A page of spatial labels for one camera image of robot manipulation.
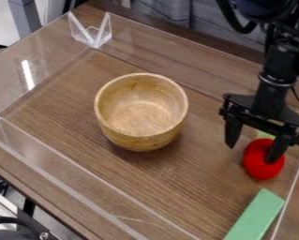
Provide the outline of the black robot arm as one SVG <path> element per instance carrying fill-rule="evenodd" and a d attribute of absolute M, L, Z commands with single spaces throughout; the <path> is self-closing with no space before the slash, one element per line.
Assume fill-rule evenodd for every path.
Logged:
<path fill-rule="evenodd" d="M 219 114 L 226 121 L 226 144 L 232 147 L 244 126 L 274 136 L 266 155 L 272 163 L 299 145 L 299 114 L 287 104 L 299 79 L 299 0 L 216 0 L 232 29 L 250 33 L 266 29 L 266 62 L 252 95 L 226 93 Z"/>

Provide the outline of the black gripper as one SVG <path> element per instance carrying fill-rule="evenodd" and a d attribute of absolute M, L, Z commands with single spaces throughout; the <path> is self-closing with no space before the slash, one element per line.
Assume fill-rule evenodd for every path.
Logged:
<path fill-rule="evenodd" d="M 226 93 L 219 114 L 226 121 L 226 144 L 232 148 L 242 127 L 250 126 L 275 136 L 266 162 L 274 163 L 290 146 L 299 145 L 299 114 L 287 105 L 287 92 L 295 81 L 258 75 L 259 85 L 254 95 Z"/>

